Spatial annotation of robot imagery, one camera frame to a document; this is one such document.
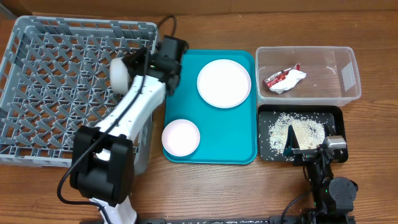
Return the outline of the grey bowl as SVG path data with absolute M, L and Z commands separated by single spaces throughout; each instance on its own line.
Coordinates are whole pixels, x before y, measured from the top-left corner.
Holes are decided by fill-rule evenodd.
M 109 79 L 115 93 L 125 95 L 129 91 L 129 73 L 122 57 L 114 58 L 110 62 Z

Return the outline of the white tissue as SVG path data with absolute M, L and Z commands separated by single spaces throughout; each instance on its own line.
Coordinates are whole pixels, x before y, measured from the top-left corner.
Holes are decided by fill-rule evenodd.
M 284 91 L 289 91 L 292 89 L 300 80 L 304 79 L 307 76 L 306 73 L 301 72 L 300 70 L 291 69 L 288 71 L 286 76 L 278 81 L 276 84 L 273 84 L 269 89 L 278 94 L 283 93 Z

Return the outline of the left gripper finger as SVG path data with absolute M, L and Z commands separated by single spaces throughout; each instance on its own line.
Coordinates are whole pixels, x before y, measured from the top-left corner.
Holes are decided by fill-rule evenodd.
M 144 76 L 144 61 L 133 61 L 133 62 L 124 62 L 127 67 L 127 73 L 130 78 L 134 78 L 135 76 Z
M 123 57 L 122 62 L 125 65 L 144 65 L 145 61 L 150 62 L 153 59 L 153 55 L 151 53 L 147 54 L 147 51 L 147 47 L 142 47 L 134 53 Z

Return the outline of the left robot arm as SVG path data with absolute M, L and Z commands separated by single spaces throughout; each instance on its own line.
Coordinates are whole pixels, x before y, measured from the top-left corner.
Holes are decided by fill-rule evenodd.
M 133 54 L 112 59 L 111 89 L 123 95 L 118 105 L 94 127 L 81 126 L 74 135 L 72 165 L 62 177 L 57 196 L 63 203 L 62 185 L 70 181 L 96 206 L 103 223 L 136 223 L 130 204 L 134 180 L 134 141 L 152 112 L 172 95 L 180 82 L 182 56 L 187 41 L 166 35 L 152 53 L 143 47 Z

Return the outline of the white rice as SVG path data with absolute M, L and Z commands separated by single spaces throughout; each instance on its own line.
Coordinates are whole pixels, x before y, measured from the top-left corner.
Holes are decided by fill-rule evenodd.
M 304 113 L 262 111 L 259 113 L 259 155 L 265 161 L 289 161 L 283 156 L 288 128 L 293 127 L 299 148 L 315 149 L 325 138 L 323 123 Z

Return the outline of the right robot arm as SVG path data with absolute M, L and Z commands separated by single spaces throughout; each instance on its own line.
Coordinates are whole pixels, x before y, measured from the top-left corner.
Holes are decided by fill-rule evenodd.
M 301 149 L 293 126 L 288 127 L 287 141 L 283 155 L 293 157 L 293 165 L 303 167 L 305 178 L 310 182 L 310 189 L 293 199 L 280 216 L 285 221 L 285 214 L 297 201 L 312 194 L 314 208 L 303 211 L 293 223 L 354 223 L 354 217 L 348 214 L 354 210 L 357 195 L 356 182 L 345 177 L 335 177 L 331 163 L 345 162 L 347 143 L 343 136 L 338 136 L 329 125 L 325 126 L 326 137 L 315 149 Z

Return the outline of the red snack wrapper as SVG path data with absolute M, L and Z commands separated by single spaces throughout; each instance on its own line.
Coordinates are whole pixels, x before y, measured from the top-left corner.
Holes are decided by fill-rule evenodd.
M 286 68 L 285 70 L 281 70 L 281 71 L 271 75 L 268 79 L 264 79 L 262 81 L 262 83 L 265 86 L 271 88 L 276 83 L 284 80 L 291 70 L 300 70 L 300 64 L 297 63 L 292 67 Z

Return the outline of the white paper cup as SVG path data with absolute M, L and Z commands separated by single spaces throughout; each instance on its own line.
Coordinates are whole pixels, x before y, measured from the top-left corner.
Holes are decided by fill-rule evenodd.
M 102 161 L 109 161 L 111 157 L 111 152 L 107 149 L 103 149 L 99 153 L 95 153 L 96 158 L 102 160 Z

